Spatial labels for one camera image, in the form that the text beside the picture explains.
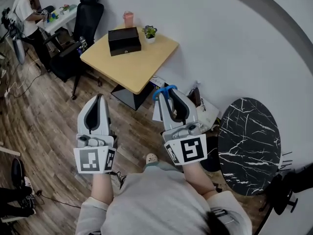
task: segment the bag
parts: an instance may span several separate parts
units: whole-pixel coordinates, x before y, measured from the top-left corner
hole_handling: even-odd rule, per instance
[[[15,0],[12,10],[8,14],[8,18],[10,20],[10,23],[15,26],[17,29],[17,32],[19,35],[21,35],[24,31],[24,23],[20,20],[20,18],[16,15],[15,10],[16,7],[18,6],[20,0]]]

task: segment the round table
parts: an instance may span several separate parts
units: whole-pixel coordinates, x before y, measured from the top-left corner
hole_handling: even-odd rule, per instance
[[[281,146],[275,119],[259,101],[240,98],[225,111],[219,133],[222,174],[235,192],[260,194],[278,169]]]

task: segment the black shoe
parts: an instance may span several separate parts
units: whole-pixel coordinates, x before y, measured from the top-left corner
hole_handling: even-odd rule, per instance
[[[34,209],[35,207],[33,196],[26,196],[24,199],[18,200],[18,203],[22,208]]]
[[[24,176],[23,162],[21,160],[14,159],[11,168],[11,179],[15,188],[21,188],[23,185],[25,185]]]

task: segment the black hair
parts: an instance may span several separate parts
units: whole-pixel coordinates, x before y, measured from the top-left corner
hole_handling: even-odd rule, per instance
[[[205,235],[230,235],[226,226],[213,212],[207,212],[204,217],[207,227],[203,228]]]

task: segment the blue scissors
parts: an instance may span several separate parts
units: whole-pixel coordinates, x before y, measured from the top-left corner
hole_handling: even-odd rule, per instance
[[[176,89],[177,90],[177,86],[176,85],[169,85],[167,87],[158,89],[155,93],[153,93],[153,96],[152,96],[153,100],[158,101],[158,95],[160,93],[162,93],[164,95],[165,99],[170,99],[170,95],[168,94],[168,91],[170,89]]]

